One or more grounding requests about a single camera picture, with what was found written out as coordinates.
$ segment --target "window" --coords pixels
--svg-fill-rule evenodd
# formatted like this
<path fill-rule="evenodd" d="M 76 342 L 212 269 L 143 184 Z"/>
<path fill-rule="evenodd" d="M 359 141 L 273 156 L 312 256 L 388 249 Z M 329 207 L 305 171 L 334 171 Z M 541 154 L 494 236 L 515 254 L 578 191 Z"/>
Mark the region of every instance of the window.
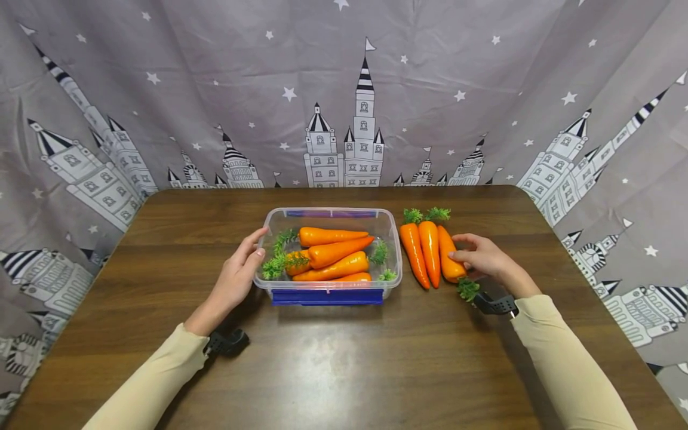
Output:
<path fill-rule="evenodd" d="M 69 163 L 70 166 L 74 167 L 77 164 L 81 164 L 81 160 L 79 160 L 77 157 L 75 157 L 72 154 L 67 154 L 65 155 L 65 161 Z"/>

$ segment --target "wooden table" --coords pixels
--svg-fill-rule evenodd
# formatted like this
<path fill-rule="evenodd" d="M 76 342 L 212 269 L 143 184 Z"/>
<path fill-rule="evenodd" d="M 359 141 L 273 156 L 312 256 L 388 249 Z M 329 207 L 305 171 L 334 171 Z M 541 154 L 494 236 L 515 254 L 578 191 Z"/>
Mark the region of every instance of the wooden table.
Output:
<path fill-rule="evenodd" d="M 597 359 L 639 429 L 685 423 L 525 193 L 511 186 L 163 191 L 151 197 L 31 382 L 9 429 L 78 429 L 203 301 L 223 260 L 278 206 L 451 207 L 453 233 L 492 237 L 527 269 Z M 506 318 L 404 259 L 383 306 L 247 300 L 252 344 L 207 363 L 170 429 L 559 428 Z"/>

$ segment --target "hand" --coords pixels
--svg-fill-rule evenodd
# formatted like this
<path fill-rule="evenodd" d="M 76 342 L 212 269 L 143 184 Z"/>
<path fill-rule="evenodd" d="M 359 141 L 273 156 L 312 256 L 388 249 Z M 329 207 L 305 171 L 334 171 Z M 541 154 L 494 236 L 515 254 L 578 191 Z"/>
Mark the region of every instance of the hand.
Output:
<path fill-rule="evenodd" d="M 470 233 L 452 236 L 452 239 L 471 245 L 449 255 L 453 260 L 464 263 L 466 269 L 475 269 L 476 272 L 470 274 L 471 278 L 490 276 L 516 299 L 542 294 L 530 275 L 490 239 Z"/>
<path fill-rule="evenodd" d="M 198 336 L 210 333 L 241 303 L 253 284 L 253 275 L 263 263 L 265 250 L 256 249 L 258 239 L 268 232 L 260 228 L 244 238 L 237 251 L 222 265 L 222 271 L 208 298 L 184 323 L 187 331 Z"/>

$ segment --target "fabric backdrop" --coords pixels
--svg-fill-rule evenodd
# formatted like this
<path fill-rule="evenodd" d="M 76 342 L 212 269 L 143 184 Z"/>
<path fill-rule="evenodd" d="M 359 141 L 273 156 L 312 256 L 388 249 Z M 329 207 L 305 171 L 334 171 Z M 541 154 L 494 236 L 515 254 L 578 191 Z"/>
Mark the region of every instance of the fabric backdrop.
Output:
<path fill-rule="evenodd" d="M 146 196 L 525 190 L 688 416 L 688 3 L 0 0 L 0 419 Z"/>

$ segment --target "orange carrot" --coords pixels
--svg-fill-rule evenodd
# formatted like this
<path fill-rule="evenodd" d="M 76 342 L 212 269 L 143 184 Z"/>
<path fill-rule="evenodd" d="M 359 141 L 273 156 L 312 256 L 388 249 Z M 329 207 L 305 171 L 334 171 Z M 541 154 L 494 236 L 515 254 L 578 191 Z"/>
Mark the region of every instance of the orange carrot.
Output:
<path fill-rule="evenodd" d="M 432 221 L 423 221 L 418 226 L 420 248 L 423 251 L 425 267 L 434 288 L 440 287 L 440 244 L 438 243 L 437 225 Z"/>
<path fill-rule="evenodd" d="M 457 283 L 460 278 L 466 276 L 466 268 L 463 264 L 449 258 L 449 253 L 456 251 L 456 245 L 446 228 L 437 226 L 438 239 L 440 240 L 440 265 L 444 278 L 451 283 Z"/>
<path fill-rule="evenodd" d="M 333 281 L 338 282 L 364 282 L 372 280 L 373 279 L 370 277 L 370 274 L 366 272 L 354 273 L 353 275 L 347 275 L 345 277 L 333 279 Z"/>
<path fill-rule="evenodd" d="M 309 270 L 300 275 L 296 275 L 293 280 L 297 282 L 329 281 L 330 279 L 341 278 L 367 270 L 368 258 L 366 258 L 365 252 L 358 251 L 322 269 Z"/>
<path fill-rule="evenodd" d="M 299 273 L 304 273 L 307 270 L 311 270 L 313 267 L 311 267 L 310 262 L 310 256 L 308 255 L 308 250 L 303 249 L 300 251 L 294 251 L 294 252 L 289 252 L 286 256 L 286 272 L 287 275 L 289 276 L 295 276 L 298 275 Z M 295 264 L 289 264 L 289 261 L 294 261 L 296 262 Z"/>
<path fill-rule="evenodd" d="M 423 215 L 418 209 L 404 209 L 404 225 L 399 228 L 399 236 L 409 258 L 413 275 L 416 276 L 423 288 L 429 290 L 430 280 L 428 280 L 427 270 L 425 269 L 425 260 L 420 247 L 420 234 L 417 224 L 422 217 Z"/>
<path fill-rule="evenodd" d="M 299 241 L 308 248 L 315 245 L 335 244 L 345 240 L 360 239 L 368 236 L 367 231 L 325 230 L 324 228 L 301 227 Z"/>
<path fill-rule="evenodd" d="M 308 249 L 310 265 L 314 269 L 321 269 L 325 266 L 329 266 L 347 255 L 364 250 L 368 245 L 373 243 L 374 240 L 374 237 L 368 236 L 361 239 L 337 242 L 335 244 L 311 246 Z"/>

